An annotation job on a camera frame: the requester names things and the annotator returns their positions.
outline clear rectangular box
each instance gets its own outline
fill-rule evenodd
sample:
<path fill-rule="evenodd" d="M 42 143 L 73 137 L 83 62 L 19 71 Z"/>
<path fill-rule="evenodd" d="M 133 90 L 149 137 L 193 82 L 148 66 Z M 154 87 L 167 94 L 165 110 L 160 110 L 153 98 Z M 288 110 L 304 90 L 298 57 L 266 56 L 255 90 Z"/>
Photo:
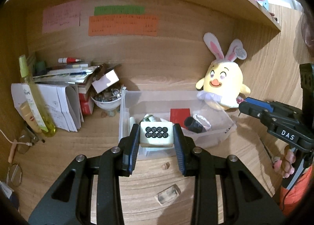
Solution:
<path fill-rule="evenodd" d="M 152 114 L 156 119 L 170 120 L 171 108 L 189 108 L 191 116 L 201 115 L 211 124 L 204 133 L 194 133 L 183 129 L 185 136 L 193 138 L 196 146 L 208 148 L 224 141 L 236 129 L 235 123 L 227 113 L 214 101 L 205 103 L 198 100 L 197 91 L 122 91 L 119 141 L 129 136 L 130 117 L 139 123 L 146 114 Z M 138 159 L 159 159 L 174 156 L 171 148 L 139 147 Z"/>

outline notebook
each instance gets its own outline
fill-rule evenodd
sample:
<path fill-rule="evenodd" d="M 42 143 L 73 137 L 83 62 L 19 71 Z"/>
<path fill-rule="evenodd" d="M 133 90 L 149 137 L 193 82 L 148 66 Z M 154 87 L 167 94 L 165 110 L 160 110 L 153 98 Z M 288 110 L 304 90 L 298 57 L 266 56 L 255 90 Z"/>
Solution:
<path fill-rule="evenodd" d="M 83 122 L 77 85 L 37 84 L 55 126 L 67 131 L 77 132 Z M 11 85 L 15 109 L 22 116 L 19 107 L 26 101 L 21 83 Z"/>

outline green bottle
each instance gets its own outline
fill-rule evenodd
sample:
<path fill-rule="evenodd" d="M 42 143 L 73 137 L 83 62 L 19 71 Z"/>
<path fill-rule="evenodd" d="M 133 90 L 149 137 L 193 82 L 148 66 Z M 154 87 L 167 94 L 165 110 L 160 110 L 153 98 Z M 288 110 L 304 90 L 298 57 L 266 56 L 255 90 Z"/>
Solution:
<path fill-rule="evenodd" d="M 52 137 L 56 133 L 56 127 L 45 109 L 45 104 L 41 94 L 38 91 L 36 84 L 34 83 L 32 74 L 29 72 L 25 55 L 20 56 L 18 61 L 21 77 L 24 78 L 25 82 L 25 84 L 22 84 L 22 86 L 29 107 L 32 110 L 35 120 L 43 134 L 46 137 Z"/>

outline plush toy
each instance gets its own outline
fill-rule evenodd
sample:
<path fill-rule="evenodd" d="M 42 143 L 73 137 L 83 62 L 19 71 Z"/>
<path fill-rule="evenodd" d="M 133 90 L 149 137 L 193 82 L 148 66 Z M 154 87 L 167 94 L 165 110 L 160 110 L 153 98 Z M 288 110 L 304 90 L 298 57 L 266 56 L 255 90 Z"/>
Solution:
<path fill-rule="evenodd" d="M 246 51 L 243 49 L 242 42 L 239 39 L 233 40 L 226 57 L 224 57 L 215 35 L 206 33 L 204 42 L 215 55 L 216 60 L 209 66 L 205 77 L 196 83 L 197 90 L 201 90 L 203 87 L 203 91 L 199 91 L 197 97 L 205 101 L 214 100 L 224 110 L 238 108 L 242 100 L 238 95 L 251 93 L 250 89 L 243 84 L 241 69 L 234 62 L 236 58 L 241 60 L 246 58 Z"/>

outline red marker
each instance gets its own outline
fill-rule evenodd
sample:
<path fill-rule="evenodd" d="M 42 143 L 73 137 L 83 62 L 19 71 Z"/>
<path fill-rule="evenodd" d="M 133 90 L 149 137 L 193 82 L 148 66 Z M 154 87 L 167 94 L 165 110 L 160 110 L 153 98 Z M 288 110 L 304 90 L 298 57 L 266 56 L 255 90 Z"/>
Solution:
<path fill-rule="evenodd" d="M 80 62 L 82 60 L 80 59 L 75 59 L 75 58 L 71 58 L 71 57 L 68 57 L 68 58 L 59 58 L 58 59 L 58 62 L 59 63 L 75 63 L 75 62 Z"/>

